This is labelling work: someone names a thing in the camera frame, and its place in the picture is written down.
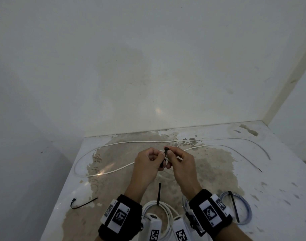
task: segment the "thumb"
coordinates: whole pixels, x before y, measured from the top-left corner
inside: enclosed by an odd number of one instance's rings
[[[160,152],[160,153],[158,154],[158,157],[154,160],[154,163],[155,163],[157,166],[160,166],[160,164],[164,161],[164,158],[165,158],[164,152]]]
[[[173,168],[176,168],[179,164],[179,159],[176,158],[176,155],[173,153],[173,151],[168,150],[167,151],[167,158],[169,159],[169,162],[172,163]]]

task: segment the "white table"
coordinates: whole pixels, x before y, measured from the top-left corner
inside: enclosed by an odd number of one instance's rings
[[[241,123],[233,123],[89,137],[84,139],[75,162],[88,151],[109,142],[228,137],[250,139],[261,145],[271,160],[257,145],[246,140],[197,141],[192,142],[194,145],[185,140],[177,143],[181,144],[181,148],[201,144],[229,146],[262,170],[259,171],[238,153],[223,146],[201,147],[188,151],[195,156],[198,178],[204,188],[215,193],[231,190],[242,194],[248,201],[253,219],[249,224],[241,226],[241,229],[253,240],[306,240],[306,165],[261,121],[242,124],[249,130],[240,127]],[[128,143],[103,147],[99,150],[101,162],[93,162],[92,154],[95,151],[92,151],[78,162],[76,171],[81,174],[87,174],[88,170],[93,174],[98,169],[111,171],[133,162],[140,150],[149,146],[162,149],[163,145],[166,144]],[[72,169],[41,240],[94,240],[103,212],[111,199],[123,193],[129,183],[132,169],[133,165],[112,174],[93,178],[76,177]],[[169,203],[183,214],[180,189],[171,170],[158,175],[145,193],[142,204],[156,199],[159,182],[162,183],[161,201]],[[73,204],[76,206],[95,197],[98,199],[93,203],[76,210],[70,209],[73,198],[77,199]],[[164,219],[163,211],[158,207],[154,207],[151,212]]]

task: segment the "finger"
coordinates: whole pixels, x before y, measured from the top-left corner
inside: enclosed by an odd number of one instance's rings
[[[177,167],[177,165],[180,163],[180,159],[176,158],[176,155],[171,150],[167,151],[167,158],[169,159],[169,162],[172,163],[173,167]]]
[[[154,161],[158,156],[157,155],[149,155],[148,158],[151,160],[151,161]]]
[[[167,169],[170,169],[172,166],[172,163],[170,161],[167,162]]]
[[[171,150],[176,156],[181,157],[182,159],[184,159],[185,156],[187,156],[189,153],[185,152],[184,150],[180,149],[179,147],[174,147],[174,146],[164,146],[168,147],[169,150]]]
[[[156,164],[156,167],[158,168],[160,164],[164,161],[165,159],[165,154],[164,152],[159,153],[158,157],[154,160],[154,164]]]
[[[158,149],[155,149],[153,147],[144,150],[144,152],[145,152],[145,154],[147,156],[149,156],[149,155],[158,155],[160,153],[160,151]]]

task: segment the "person's left hand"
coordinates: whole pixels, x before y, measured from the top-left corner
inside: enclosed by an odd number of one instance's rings
[[[140,202],[148,185],[154,181],[158,171],[166,167],[164,152],[149,148],[138,153],[134,161],[131,183],[125,191],[125,196]]]

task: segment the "hand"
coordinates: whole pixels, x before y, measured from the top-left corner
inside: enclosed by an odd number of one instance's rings
[[[125,191],[125,196],[140,203],[148,185],[154,181],[158,171],[166,167],[164,152],[149,148],[138,153],[134,161],[131,183]]]
[[[173,166],[175,180],[181,187],[182,193],[190,201],[202,190],[196,173],[194,156],[178,147],[165,147],[169,148],[167,151],[167,158],[169,159],[167,169]]]

